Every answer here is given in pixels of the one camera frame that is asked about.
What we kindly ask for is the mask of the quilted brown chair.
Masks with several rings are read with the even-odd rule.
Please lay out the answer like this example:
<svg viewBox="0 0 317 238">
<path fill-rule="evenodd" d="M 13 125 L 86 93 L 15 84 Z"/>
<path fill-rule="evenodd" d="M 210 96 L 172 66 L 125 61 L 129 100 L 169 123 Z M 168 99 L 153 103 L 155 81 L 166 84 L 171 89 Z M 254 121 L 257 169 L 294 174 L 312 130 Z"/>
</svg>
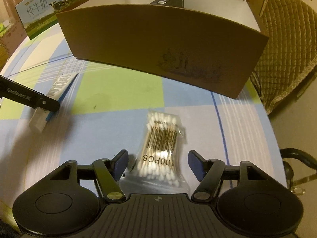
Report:
<svg viewBox="0 0 317 238">
<path fill-rule="evenodd" d="M 270 114 L 316 69 L 316 12 L 302 0 L 267 0 L 261 20 L 269 40 L 250 79 Z"/>
</svg>

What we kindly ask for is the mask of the white blue toothpaste box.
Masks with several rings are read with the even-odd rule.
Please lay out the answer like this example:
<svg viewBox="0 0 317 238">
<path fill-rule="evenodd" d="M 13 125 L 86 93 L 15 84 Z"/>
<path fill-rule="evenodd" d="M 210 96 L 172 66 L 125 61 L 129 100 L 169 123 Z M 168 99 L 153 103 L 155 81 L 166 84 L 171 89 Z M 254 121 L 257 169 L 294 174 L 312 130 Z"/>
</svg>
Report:
<svg viewBox="0 0 317 238">
<path fill-rule="evenodd" d="M 63 101 L 64 97 L 70 90 L 78 73 L 60 75 L 54 82 L 53 86 L 47 93 L 47 97 L 59 102 Z M 29 128 L 36 133 L 42 133 L 47 123 L 52 119 L 55 113 L 51 110 L 37 108 L 29 122 Z"/>
</svg>

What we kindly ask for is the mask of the black product box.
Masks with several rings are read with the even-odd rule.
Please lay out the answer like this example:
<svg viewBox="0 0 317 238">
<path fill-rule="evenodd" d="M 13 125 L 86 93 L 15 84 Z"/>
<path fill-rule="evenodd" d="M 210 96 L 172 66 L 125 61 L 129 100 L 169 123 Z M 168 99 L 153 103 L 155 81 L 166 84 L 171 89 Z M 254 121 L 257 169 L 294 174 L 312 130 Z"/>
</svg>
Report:
<svg viewBox="0 0 317 238">
<path fill-rule="evenodd" d="M 184 0 L 154 0 L 150 5 L 160 5 L 167 7 L 183 8 Z"/>
</svg>

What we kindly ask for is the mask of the checkered tablecloth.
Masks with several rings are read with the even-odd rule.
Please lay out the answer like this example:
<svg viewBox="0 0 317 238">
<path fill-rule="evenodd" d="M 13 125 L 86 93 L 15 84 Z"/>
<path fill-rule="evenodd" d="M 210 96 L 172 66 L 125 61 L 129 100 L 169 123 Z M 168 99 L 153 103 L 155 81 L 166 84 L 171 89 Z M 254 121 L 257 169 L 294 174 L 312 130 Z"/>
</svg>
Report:
<svg viewBox="0 0 317 238">
<path fill-rule="evenodd" d="M 272 126 L 250 82 L 237 99 L 230 99 L 154 75 L 78 60 L 59 25 L 24 40 L 2 70 L 2 75 L 42 93 L 68 73 L 77 77 L 40 134 L 29 128 L 31 108 L 7 99 L 1 103 L 3 205 L 10 207 L 19 194 L 65 161 L 90 164 L 122 149 L 136 154 L 151 109 L 180 117 L 186 137 L 182 173 L 191 190 L 197 185 L 187 164 L 192 149 L 231 165 L 251 161 L 285 184 Z"/>
</svg>

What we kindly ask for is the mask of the brown cardboard storage box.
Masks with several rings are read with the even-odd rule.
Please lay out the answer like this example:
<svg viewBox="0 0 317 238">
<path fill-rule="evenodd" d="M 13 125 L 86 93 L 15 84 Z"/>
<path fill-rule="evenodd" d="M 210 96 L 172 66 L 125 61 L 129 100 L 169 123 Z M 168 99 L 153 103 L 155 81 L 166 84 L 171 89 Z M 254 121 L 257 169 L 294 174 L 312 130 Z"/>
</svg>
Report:
<svg viewBox="0 0 317 238">
<path fill-rule="evenodd" d="M 74 57 L 236 98 L 268 42 L 248 0 L 80 0 L 57 19 Z"/>
</svg>

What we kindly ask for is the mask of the cotton swab plastic bag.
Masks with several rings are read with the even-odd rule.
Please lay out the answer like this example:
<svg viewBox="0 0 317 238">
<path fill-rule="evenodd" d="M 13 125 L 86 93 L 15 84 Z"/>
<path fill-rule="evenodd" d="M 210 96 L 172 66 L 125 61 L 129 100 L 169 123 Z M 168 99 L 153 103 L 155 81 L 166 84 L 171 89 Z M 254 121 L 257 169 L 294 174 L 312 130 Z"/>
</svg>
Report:
<svg viewBox="0 0 317 238">
<path fill-rule="evenodd" d="M 180 169 L 184 136 L 179 116 L 148 111 L 142 148 L 132 156 L 119 181 L 121 189 L 127 195 L 188 193 L 189 185 Z"/>
</svg>

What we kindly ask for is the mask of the green milk carton box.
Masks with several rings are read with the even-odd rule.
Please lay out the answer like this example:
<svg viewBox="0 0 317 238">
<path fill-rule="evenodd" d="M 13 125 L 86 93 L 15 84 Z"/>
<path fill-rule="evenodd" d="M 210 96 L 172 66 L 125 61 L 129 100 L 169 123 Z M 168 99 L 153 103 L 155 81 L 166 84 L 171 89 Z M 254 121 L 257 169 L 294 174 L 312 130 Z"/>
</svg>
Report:
<svg viewBox="0 0 317 238">
<path fill-rule="evenodd" d="M 28 37 L 32 40 L 55 25 L 56 14 L 79 0 L 23 0 L 15 8 Z"/>
</svg>

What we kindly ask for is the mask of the brown cardboard carton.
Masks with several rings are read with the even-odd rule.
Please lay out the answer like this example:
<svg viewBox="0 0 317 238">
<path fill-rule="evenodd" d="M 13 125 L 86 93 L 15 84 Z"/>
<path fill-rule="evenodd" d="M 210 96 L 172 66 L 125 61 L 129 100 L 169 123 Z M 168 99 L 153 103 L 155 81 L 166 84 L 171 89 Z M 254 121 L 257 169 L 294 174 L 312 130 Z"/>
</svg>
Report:
<svg viewBox="0 0 317 238">
<path fill-rule="evenodd" d="M 1 23 L 1 67 L 27 37 L 20 21 L 11 23 L 9 20 Z"/>
</svg>

